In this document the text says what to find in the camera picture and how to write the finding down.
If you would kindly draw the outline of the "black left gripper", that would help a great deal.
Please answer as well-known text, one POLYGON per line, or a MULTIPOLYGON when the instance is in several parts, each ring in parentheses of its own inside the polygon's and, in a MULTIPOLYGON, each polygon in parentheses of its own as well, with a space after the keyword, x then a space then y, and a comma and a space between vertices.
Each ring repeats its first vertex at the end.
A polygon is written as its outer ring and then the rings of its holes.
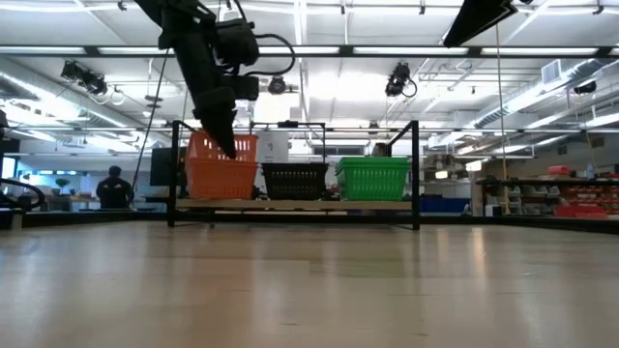
POLYGON ((163 33, 174 50, 191 94, 196 119, 224 154, 236 158, 232 124, 236 116, 234 94, 221 84, 221 71, 194 21, 167 21, 163 33))

